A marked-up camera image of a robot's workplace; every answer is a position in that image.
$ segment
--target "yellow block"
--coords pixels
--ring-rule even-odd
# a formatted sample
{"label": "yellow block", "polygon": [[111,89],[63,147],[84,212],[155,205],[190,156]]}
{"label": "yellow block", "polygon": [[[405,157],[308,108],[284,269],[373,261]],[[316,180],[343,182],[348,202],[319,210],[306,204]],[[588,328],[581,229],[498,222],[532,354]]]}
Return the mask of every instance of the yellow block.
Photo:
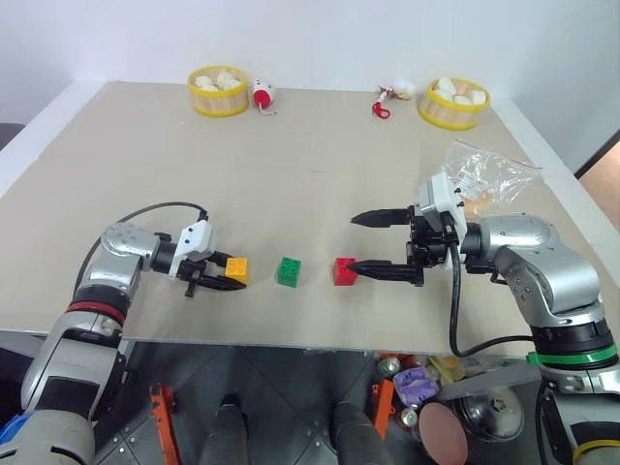
{"label": "yellow block", "polygon": [[234,259],[230,258],[226,260],[226,271],[224,275],[227,278],[232,278],[239,283],[248,284],[248,259]]}

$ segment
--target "purple package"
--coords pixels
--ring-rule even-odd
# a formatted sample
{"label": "purple package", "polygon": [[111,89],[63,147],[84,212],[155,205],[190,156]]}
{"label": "purple package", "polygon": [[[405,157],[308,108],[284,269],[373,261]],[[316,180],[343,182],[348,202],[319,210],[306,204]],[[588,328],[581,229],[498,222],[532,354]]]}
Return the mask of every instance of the purple package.
{"label": "purple package", "polygon": [[394,387],[405,405],[421,405],[430,399],[439,388],[422,366],[409,368],[394,375]]}

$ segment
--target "pink lid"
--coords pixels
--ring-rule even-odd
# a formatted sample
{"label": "pink lid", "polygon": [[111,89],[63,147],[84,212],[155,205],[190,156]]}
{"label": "pink lid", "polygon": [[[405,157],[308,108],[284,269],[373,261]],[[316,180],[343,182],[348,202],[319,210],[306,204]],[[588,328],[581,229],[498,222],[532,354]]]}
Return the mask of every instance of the pink lid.
{"label": "pink lid", "polygon": [[468,446],[458,417],[442,404],[426,404],[419,414],[419,435],[428,455],[439,465],[463,465]]}

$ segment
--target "red block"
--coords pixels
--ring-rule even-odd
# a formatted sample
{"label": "red block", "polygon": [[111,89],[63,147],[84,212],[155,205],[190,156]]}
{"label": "red block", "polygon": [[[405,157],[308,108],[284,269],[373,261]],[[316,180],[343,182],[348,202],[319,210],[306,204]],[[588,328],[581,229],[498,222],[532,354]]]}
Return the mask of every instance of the red block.
{"label": "red block", "polygon": [[333,264],[333,285],[352,286],[356,283],[357,273],[347,268],[347,264],[354,264],[356,259],[337,258]]}

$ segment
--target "metal bowl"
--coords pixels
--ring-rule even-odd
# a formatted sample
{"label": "metal bowl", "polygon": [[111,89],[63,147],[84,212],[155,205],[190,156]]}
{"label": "metal bowl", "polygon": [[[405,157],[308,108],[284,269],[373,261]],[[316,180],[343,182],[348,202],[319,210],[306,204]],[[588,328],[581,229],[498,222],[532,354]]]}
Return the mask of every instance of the metal bowl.
{"label": "metal bowl", "polygon": [[470,433],[483,441],[511,441],[523,429],[523,408],[508,387],[462,397],[455,408]]}

